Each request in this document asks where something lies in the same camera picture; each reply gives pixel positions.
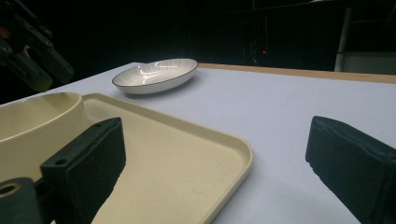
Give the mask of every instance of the dark background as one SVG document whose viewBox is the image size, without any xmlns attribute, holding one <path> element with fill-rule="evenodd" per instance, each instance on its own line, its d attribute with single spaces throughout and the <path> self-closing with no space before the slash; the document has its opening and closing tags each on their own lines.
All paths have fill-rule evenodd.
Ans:
<svg viewBox="0 0 396 224">
<path fill-rule="evenodd" d="M 127 63 L 171 58 L 333 71 L 348 7 L 347 50 L 396 48 L 394 0 L 22 2 L 53 32 L 54 48 L 75 70 L 71 82 Z M 1 69 L 0 104 L 35 93 Z"/>
</svg>

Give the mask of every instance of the white tabletop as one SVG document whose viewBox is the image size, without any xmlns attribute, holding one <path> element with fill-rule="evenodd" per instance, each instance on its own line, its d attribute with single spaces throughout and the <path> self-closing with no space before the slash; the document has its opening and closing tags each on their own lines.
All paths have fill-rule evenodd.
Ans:
<svg viewBox="0 0 396 224">
<path fill-rule="evenodd" d="M 238 135 L 253 168 L 213 223 L 359 223 L 304 159 L 311 119 L 343 121 L 396 147 L 394 84 L 198 68 L 170 91 L 132 95 L 112 78 L 130 63 L 43 94 L 99 92 Z"/>
</svg>

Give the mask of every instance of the screw hole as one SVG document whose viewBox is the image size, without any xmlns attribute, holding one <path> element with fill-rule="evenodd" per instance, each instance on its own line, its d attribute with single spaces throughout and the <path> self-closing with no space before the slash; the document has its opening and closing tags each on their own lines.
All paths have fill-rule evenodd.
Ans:
<svg viewBox="0 0 396 224">
<path fill-rule="evenodd" d="M 11 183 L 11 184 L 7 184 L 3 187 L 0 187 L 0 198 L 4 198 L 10 194 L 13 194 L 20 187 L 21 187 L 21 184 L 19 184 L 19 183 Z"/>
<path fill-rule="evenodd" d="M 65 160 L 65 159 L 60 159 L 60 160 L 58 160 L 58 161 L 55 162 L 55 165 L 62 165 L 62 164 L 65 164 L 66 162 L 67 162 L 67 160 Z"/>
</svg>

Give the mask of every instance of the black mechanical part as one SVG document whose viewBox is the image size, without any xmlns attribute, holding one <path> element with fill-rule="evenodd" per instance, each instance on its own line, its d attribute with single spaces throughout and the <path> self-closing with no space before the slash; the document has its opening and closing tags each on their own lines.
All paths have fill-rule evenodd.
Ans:
<svg viewBox="0 0 396 224">
<path fill-rule="evenodd" d="M 52 31 L 21 1 L 0 0 L 0 28 L 10 33 L 0 36 L 0 47 L 6 46 L 11 54 L 5 57 L 0 53 L 0 64 L 32 90 L 47 91 L 53 77 L 61 84 L 71 80 L 73 67 L 54 49 L 49 40 Z"/>
<path fill-rule="evenodd" d="M 92 223 L 125 162 L 121 119 L 98 122 L 42 163 L 35 183 L 0 183 L 0 223 Z"/>
<path fill-rule="evenodd" d="M 43 223 L 32 179 L 22 177 L 0 183 L 0 223 Z"/>
<path fill-rule="evenodd" d="M 313 117 L 305 154 L 361 223 L 396 223 L 396 150 L 344 122 Z"/>
</svg>

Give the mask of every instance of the white oval bowl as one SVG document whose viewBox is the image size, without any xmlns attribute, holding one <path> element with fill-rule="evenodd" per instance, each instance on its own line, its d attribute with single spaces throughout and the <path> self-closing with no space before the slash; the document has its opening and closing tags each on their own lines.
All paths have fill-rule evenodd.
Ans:
<svg viewBox="0 0 396 224">
<path fill-rule="evenodd" d="M 0 124 L 0 170 L 13 171 L 0 174 L 2 182 L 22 176 L 40 178 L 41 163 L 90 123 L 82 96 L 61 92 L 0 106 Z"/>
<path fill-rule="evenodd" d="M 170 59 L 146 63 L 119 73 L 113 84 L 131 94 L 167 91 L 193 77 L 198 62 L 192 59 Z"/>
</svg>

